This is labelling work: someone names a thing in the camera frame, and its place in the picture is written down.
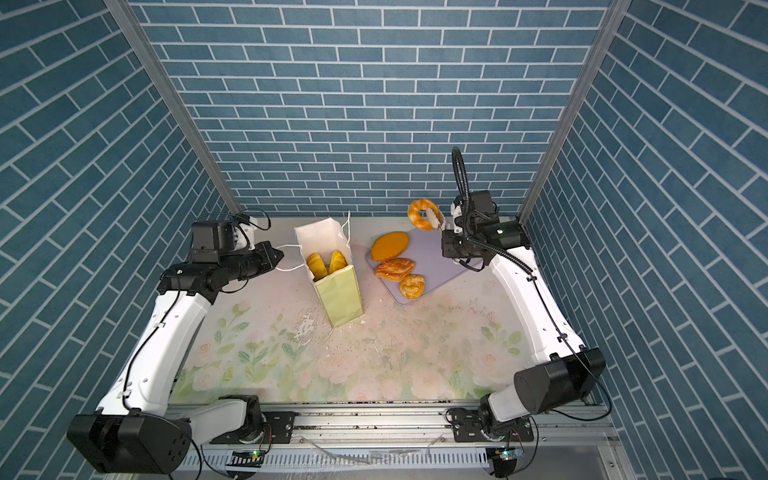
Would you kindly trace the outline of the yellow orange croissant bun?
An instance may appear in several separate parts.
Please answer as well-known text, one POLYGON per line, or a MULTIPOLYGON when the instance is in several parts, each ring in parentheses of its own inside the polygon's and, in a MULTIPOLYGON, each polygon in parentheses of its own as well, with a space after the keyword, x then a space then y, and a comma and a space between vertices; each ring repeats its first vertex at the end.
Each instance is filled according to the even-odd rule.
POLYGON ((423 231, 442 231, 445 219, 437 205, 428 199, 419 199, 411 203, 407 216, 412 225, 423 231))

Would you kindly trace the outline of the striped oval bread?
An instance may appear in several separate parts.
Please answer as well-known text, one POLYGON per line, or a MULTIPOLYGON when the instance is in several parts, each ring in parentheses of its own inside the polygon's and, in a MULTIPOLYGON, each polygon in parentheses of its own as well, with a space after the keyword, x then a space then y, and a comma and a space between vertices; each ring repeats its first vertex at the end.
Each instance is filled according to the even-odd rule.
POLYGON ((306 259, 306 264, 315 282, 322 280, 329 275, 328 267, 325 265, 319 253, 312 253, 306 259))

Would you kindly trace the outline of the small round knotted bun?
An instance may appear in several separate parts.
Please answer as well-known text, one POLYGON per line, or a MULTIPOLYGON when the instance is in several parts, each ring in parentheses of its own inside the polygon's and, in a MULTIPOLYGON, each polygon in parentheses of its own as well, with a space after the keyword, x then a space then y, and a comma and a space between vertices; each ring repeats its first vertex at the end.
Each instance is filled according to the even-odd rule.
POLYGON ((401 295, 408 300, 415 300, 421 297, 425 290, 426 281, 420 275, 407 275, 399 283, 401 295))

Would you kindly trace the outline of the paper gift bag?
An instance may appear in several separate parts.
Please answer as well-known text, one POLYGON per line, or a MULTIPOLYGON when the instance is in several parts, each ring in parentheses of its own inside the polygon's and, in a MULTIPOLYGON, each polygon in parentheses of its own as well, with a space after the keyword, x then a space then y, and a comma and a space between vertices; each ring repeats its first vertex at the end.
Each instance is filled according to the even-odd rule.
POLYGON ((350 217, 344 223, 328 217, 295 227, 294 233, 296 242, 285 246, 296 248, 301 255, 301 269, 306 272, 331 327, 340 327, 362 316, 363 304, 350 245, 350 217), (312 253, 319 253, 328 267, 331 255, 336 250, 343 253, 348 266, 315 282, 306 259, 312 253))

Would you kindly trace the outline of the glazed brown pastry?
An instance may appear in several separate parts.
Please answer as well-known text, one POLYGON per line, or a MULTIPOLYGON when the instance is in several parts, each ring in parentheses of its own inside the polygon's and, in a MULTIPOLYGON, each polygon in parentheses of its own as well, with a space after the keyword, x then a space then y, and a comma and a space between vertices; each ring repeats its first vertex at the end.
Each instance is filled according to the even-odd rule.
POLYGON ((406 258, 395 258, 380 263, 374 273, 383 280, 401 282, 411 274, 415 268, 415 262, 406 258))

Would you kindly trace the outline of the round orange bread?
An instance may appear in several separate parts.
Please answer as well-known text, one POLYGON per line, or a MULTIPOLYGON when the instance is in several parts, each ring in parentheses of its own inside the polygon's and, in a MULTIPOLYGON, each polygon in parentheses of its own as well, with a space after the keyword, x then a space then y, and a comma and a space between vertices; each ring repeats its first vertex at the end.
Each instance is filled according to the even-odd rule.
POLYGON ((404 232, 391 232, 377 238, 371 247, 374 262, 383 263, 403 254, 409 246, 409 236, 404 232))

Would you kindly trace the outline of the yellow shell bun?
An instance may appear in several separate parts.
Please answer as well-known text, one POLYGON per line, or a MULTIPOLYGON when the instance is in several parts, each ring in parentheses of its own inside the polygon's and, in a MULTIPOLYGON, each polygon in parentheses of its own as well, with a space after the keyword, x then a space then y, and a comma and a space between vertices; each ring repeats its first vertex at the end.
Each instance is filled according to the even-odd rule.
POLYGON ((336 250, 331 255, 331 260, 328 266, 328 272, 330 274, 333 274, 337 271, 340 271, 348 266, 346 257, 343 255, 343 253, 339 250, 336 250))

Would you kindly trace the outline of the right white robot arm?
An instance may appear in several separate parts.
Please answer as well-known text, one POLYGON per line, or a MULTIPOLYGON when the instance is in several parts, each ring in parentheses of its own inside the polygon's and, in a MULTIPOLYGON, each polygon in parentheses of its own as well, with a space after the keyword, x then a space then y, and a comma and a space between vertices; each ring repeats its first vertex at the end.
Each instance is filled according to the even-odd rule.
POLYGON ((587 347, 561 313, 518 222, 481 226, 472 234, 447 229, 441 250, 470 270, 491 270, 522 322, 531 352, 532 366, 481 398, 478 416, 485 435, 493 440, 506 436, 523 418, 583 400, 602 386, 603 353, 587 347))

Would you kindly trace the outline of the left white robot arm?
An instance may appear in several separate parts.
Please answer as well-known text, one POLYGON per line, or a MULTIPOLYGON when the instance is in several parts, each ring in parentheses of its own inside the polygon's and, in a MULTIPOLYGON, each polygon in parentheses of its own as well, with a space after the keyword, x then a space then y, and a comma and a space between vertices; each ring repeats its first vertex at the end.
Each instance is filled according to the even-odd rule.
POLYGON ((67 438, 100 473, 171 474, 190 449, 222 435, 242 443, 265 436, 257 396, 225 396, 184 417, 167 416, 177 373, 199 327, 225 287, 276 269, 270 242, 229 254, 204 253, 169 267, 137 347, 96 409, 71 421, 67 438))

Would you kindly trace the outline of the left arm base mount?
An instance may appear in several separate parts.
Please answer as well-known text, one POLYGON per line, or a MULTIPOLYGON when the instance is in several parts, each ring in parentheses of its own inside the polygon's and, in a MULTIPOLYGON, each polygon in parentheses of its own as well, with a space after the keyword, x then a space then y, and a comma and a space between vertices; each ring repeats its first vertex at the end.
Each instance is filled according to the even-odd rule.
POLYGON ((256 395, 227 395, 220 401, 236 400, 245 408, 242 422, 214 437, 210 444, 289 444, 292 438, 295 411, 262 409, 256 395))

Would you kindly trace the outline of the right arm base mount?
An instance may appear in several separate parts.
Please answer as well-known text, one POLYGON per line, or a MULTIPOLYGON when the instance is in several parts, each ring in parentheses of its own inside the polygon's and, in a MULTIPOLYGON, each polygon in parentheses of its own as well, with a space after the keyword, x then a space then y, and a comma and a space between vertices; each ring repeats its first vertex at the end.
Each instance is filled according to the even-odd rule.
POLYGON ((525 443, 534 440, 532 424, 526 417, 499 422, 485 407, 476 410, 453 407, 447 409, 443 417, 457 443, 481 441, 525 443))

